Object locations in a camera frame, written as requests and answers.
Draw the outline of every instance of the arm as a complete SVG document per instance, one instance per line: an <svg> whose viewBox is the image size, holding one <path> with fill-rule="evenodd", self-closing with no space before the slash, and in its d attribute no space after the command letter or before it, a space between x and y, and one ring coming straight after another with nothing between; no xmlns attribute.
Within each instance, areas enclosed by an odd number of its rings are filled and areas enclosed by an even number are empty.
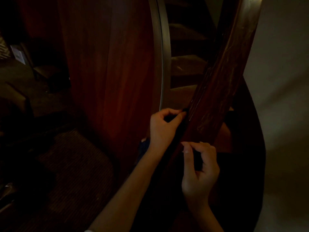
<svg viewBox="0 0 309 232"><path fill-rule="evenodd" d="M167 123L163 119L170 114L177 116ZM118 192L90 225L89 230L94 232L130 230L152 174L172 142L176 128L185 115L186 113L181 110L163 109L151 116L150 145L147 152Z"/></svg>
<svg viewBox="0 0 309 232"><path fill-rule="evenodd" d="M216 148L208 143L182 142L184 156L184 172L182 191L189 210L200 228L207 232L223 232L220 224L208 205L211 188L217 181L219 166ZM202 171L195 171L192 147L201 153Z"/></svg>

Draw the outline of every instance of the person's left hand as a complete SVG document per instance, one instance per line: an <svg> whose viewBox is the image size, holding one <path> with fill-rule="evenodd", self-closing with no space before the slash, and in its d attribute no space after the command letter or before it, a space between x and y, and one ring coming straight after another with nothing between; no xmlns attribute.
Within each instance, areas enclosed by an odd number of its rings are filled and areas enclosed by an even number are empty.
<svg viewBox="0 0 309 232"><path fill-rule="evenodd" d="M172 121L167 123L164 117L177 115ZM163 109L151 116L150 119L150 145L149 149L155 151L161 158L171 144L177 127L185 118L186 112L170 108Z"/></svg>

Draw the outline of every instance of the chair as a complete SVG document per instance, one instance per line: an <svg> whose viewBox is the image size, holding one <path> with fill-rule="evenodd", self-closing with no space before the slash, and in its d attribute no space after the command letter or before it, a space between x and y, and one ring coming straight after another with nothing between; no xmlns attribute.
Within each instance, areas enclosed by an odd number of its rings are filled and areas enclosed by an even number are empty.
<svg viewBox="0 0 309 232"><path fill-rule="evenodd" d="M57 66L56 57L42 40L33 38L21 42L20 45L32 68L35 80L38 80L38 76L43 78L50 92L55 92L59 87L68 85L68 74Z"/></svg>

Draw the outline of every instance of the stair tread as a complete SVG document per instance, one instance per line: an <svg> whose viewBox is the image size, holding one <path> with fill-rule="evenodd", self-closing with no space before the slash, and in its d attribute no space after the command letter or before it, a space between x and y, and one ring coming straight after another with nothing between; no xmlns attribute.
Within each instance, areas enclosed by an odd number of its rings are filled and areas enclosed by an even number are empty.
<svg viewBox="0 0 309 232"><path fill-rule="evenodd" d="M190 7L191 4L187 3L184 0L164 0L165 4L170 4L170 5L178 5L181 7Z"/></svg>
<svg viewBox="0 0 309 232"><path fill-rule="evenodd" d="M207 62L196 55L172 57L171 76L202 75Z"/></svg>
<svg viewBox="0 0 309 232"><path fill-rule="evenodd" d="M171 40L207 40L203 34L180 23L169 23Z"/></svg>

